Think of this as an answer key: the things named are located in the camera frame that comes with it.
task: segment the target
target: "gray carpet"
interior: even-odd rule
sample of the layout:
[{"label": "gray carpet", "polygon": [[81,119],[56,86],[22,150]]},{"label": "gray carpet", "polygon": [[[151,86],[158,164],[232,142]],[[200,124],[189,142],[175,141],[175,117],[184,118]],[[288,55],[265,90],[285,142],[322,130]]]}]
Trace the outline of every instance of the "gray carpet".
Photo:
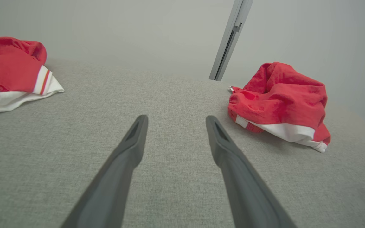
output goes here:
[{"label": "gray carpet", "polygon": [[59,227],[135,118],[149,117],[123,227],[233,227],[215,115],[299,227],[365,227],[365,120],[328,105],[321,154],[227,115],[227,85],[49,59],[66,90],[0,113],[0,227]]}]

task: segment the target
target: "gray fabric surface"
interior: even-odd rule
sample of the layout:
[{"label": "gray fabric surface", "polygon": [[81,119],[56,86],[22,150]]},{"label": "gray fabric surface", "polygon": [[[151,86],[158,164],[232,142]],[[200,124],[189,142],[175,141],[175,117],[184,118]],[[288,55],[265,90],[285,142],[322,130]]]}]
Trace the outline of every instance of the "gray fabric surface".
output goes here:
[{"label": "gray fabric surface", "polygon": [[0,113],[0,227],[59,227],[135,118],[149,116],[123,227],[232,227],[205,117],[215,115],[299,227],[365,227],[365,120],[329,104],[325,154],[251,133],[221,82],[52,60],[66,90]]}]

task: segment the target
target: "white trim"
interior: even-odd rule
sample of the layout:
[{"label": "white trim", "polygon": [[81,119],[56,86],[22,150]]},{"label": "white trim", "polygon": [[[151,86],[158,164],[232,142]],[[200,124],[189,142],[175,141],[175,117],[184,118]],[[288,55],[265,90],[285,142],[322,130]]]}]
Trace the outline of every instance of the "white trim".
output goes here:
[{"label": "white trim", "polygon": [[51,73],[45,87],[43,95],[20,91],[0,92],[0,112],[14,110],[27,101],[35,101],[50,97],[57,92],[64,92],[63,87]]},{"label": "white trim", "polygon": [[48,69],[42,65],[40,67],[39,73],[37,74],[37,79],[36,79],[35,87],[33,89],[33,93],[40,94],[40,92],[42,91],[43,82],[45,82],[45,76],[46,76],[47,72],[48,72]]},{"label": "white trim", "polygon": [[310,146],[321,153],[325,152],[327,148],[327,145],[323,142],[312,141],[315,130],[311,127],[290,123],[258,124],[248,121],[239,115],[236,116],[236,123],[243,128],[246,128],[248,123],[251,123],[288,142],[295,142],[301,145]]}]

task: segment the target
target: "red cloth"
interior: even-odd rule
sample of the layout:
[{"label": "red cloth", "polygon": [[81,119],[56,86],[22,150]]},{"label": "red cloth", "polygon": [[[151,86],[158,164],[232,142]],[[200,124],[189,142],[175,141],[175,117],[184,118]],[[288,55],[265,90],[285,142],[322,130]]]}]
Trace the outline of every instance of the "red cloth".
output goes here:
[{"label": "red cloth", "polygon": [[[274,62],[263,64],[243,89],[232,88],[230,113],[257,124],[311,127],[315,130],[313,141],[329,144],[330,133],[323,124],[327,102],[323,83],[296,72],[290,65]],[[256,126],[247,129],[261,130]]]},{"label": "red cloth", "polygon": [[0,37],[0,92],[34,92],[39,71],[45,64],[46,57],[46,49],[42,43]]}]

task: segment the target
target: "metal bracket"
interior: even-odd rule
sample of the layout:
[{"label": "metal bracket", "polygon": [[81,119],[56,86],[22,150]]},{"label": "metal bracket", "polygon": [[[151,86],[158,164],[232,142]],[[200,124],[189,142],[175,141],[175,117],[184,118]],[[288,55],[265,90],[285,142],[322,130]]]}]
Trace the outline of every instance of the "metal bracket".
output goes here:
[{"label": "metal bracket", "polygon": [[240,23],[239,26],[233,26],[232,31],[239,32],[241,27],[242,27],[242,23]]}]

